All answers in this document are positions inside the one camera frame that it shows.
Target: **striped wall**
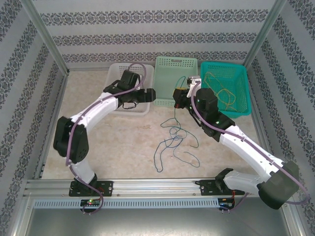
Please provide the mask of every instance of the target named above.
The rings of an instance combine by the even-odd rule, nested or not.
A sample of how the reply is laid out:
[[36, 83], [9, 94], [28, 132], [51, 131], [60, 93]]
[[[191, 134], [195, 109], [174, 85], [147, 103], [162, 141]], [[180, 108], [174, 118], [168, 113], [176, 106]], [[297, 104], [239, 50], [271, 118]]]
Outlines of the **striped wall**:
[[243, 63], [275, 0], [34, 0], [67, 66], [157, 56]]
[[33, 178], [63, 74], [18, 0], [0, 1], [0, 236]]
[[315, 235], [314, 16], [315, 0], [288, 0], [248, 71], [274, 155], [298, 164], [311, 194], [299, 207], [307, 235]]

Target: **damask pattern wallpaper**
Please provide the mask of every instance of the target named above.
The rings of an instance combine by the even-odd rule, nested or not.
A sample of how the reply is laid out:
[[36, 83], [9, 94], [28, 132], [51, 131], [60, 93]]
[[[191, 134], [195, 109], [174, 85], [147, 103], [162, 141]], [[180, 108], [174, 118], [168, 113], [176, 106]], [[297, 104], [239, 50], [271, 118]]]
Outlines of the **damask pattern wallpaper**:
[[33, 178], [63, 74], [18, 0], [0, 0], [0, 236]]
[[[289, 0], [248, 71], [272, 152], [300, 167], [311, 199], [298, 208], [315, 235], [315, 42], [313, 0]], [[304, 199], [303, 192], [296, 196]]]
[[243, 63], [274, 1], [33, 2], [74, 69], [157, 56]]

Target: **black mounting bracket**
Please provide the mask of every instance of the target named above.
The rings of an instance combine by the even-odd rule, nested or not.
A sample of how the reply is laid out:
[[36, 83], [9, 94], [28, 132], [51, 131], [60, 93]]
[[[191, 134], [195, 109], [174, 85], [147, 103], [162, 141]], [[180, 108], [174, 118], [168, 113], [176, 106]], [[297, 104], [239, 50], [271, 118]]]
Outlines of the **black mounting bracket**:
[[[103, 197], [111, 197], [113, 193], [113, 181], [97, 181], [95, 188], [101, 192]], [[90, 189], [82, 188], [82, 184], [77, 180], [72, 181], [69, 190], [70, 197], [98, 197], [99, 194]]]
[[[222, 196], [222, 195], [232, 195], [233, 192], [231, 189], [222, 189], [220, 190], [216, 185], [215, 179], [202, 179], [196, 181], [195, 184], [200, 186], [200, 193], [202, 196]], [[244, 191], [235, 190], [235, 196], [243, 196]]]

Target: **basket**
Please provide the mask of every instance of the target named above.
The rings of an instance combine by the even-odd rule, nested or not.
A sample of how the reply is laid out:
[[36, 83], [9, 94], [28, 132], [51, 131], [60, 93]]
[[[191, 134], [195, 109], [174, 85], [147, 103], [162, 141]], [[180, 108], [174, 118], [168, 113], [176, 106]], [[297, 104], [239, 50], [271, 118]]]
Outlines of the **basket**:
[[198, 75], [197, 59], [179, 57], [157, 57], [154, 85], [157, 98], [155, 105], [174, 106], [173, 92], [176, 82], [182, 76]]
[[211, 88], [218, 97], [219, 111], [223, 114], [230, 118], [237, 118], [252, 112], [247, 72], [244, 66], [206, 61], [201, 64], [201, 80], [201, 87]]
[[[128, 69], [131, 63], [114, 63], [109, 67], [107, 77], [105, 80], [105, 87], [109, 86], [115, 80], [120, 80], [123, 72]], [[153, 77], [154, 77], [154, 68], [151, 65], [144, 65], [147, 69], [147, 77], [143, 83], [143, 88], [148, 89], [152, 88], [153, 86]], [[130, 71], [135, 72], [139, 75], [144, 75], [144, 69], [141, 65], [133, 65], [130, 68]], [[146, 113], [149, 112], [150, 103], [139, 103], [135, 108], [132, 109], [124, 109], [120, 106], [118, 109], [112, 112], [112, 114], [119, 114], [119, 115], [131, 115], [131, 116], [144, 116]]]

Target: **white plastic basket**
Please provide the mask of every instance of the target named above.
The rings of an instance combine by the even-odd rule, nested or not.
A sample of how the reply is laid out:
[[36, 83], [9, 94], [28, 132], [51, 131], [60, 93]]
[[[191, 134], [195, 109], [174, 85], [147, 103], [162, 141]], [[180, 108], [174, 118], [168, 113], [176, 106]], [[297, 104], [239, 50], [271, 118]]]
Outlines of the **white plastic basket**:
[[[109, 86], [115, 80], [120, 80], [123, 72], [128, 69], [131, 63], [114, 63], [109, 67], [107, 77], [105, 80], [105, 87]], [[149, 89], [153, 87], [153, 77], [154, 77], [154, 67], [151, 65], [144, 65], [147, 69], [147, 77], [143, 83], [144, 89]], [[139, 75], [144, 75], [144, 69], [141, 65], [135, 64], [130, 68], [130, 71], [135, 72]], [[135, 108], [124, 109], [120, 106], [118, 109], [112, 112], [112, 114], [119, 115], [131, 115], [131, 116], [144, 116], [149, 112], [150, 103], [139, 103]]]

